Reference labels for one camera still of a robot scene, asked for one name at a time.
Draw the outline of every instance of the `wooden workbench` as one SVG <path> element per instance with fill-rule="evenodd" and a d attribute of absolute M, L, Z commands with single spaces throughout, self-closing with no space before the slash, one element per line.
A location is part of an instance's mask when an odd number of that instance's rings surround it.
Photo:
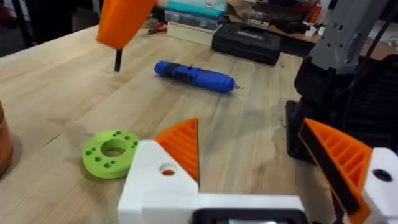
<path fill-rule="evenodd" d="M 311 220 L 332 219 L 319 171 L 286 153 L 284 106 L 299 98 L 293 83 L 302 58 L 281 54 L 271 67 L 141 30 L 114 73 L 114 49 L 97 43 L 96 32 L 0 58 L 15 153 L 0 178 L 0 223 L 117 223 L 124 178 L 88 174 L 84 142 L 108 129 L 153 139 L 192 117 L 199 119 L 202 192 L 299 194 Z M 159 60 L 227 73 L 244 89 L 220 95 L 159 78 Z"/>

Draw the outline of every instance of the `green 3d printed disc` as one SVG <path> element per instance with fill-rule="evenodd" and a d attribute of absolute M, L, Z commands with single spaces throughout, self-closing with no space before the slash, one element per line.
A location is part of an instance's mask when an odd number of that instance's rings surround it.
<path fill-rule="evenodd" d="M 139 138 L 128 131 L 110 130 L 89 139 L 81 156 L 86 170 L 101 178 L 123 177 L 129 172 Z"/>

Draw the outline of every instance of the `orange 3d printed part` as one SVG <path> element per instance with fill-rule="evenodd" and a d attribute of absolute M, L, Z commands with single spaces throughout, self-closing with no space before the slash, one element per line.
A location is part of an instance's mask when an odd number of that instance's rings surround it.
<path fill-rule="evenodd" d="M 0 102 L 0 176 L 2 176 L 12 161 L 12 140 L 8 129 L 6 116 Z"/>
<path fill-rule="evenodd" d="M 155 138 L 155 141 L 198 182 L 197 136 L 198 119 L 192 118 L 162 132 Z"/>
<path fill-rule="evenodd" d="M 105 0 L 97 40 L 122 49 L 141 28 L 157 0 Z"/>
<path fill-rule="evenodd" d="M 311 119 L 304 119 L 299 136 L 324 173 L 351 224 L 363 223 L 371 212 L 361 192 L 372 149 Z"/>

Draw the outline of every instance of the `black toolbox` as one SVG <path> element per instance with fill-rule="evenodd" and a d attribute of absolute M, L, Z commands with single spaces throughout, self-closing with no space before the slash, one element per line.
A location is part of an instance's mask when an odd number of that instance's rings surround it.
<path fill-rule="evenodd" d="M 211 48 L 226 54 L 275 65 L 280 54 L 280 37 L 255 32 L 246 26 L 224 24 L 214 34 Z"/>

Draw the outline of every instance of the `floor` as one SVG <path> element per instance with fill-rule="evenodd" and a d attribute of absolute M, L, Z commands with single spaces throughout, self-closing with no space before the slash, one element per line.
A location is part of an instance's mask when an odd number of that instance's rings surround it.
<path fill-rule="evenodd" d="M 24 42 L 19 28 L 8 29 L 0 25 L 0 57 L 23 49 Z"/>
<path fill-rule="evenodd" d="M 98 23 L 97 14 L 85 9 L 77 9 L 72 19 L 74 32 L 97 25 Z M 24 42 L 19 28 L 10 29 L 0 24 L 0 57 L 24 49 Z"/>

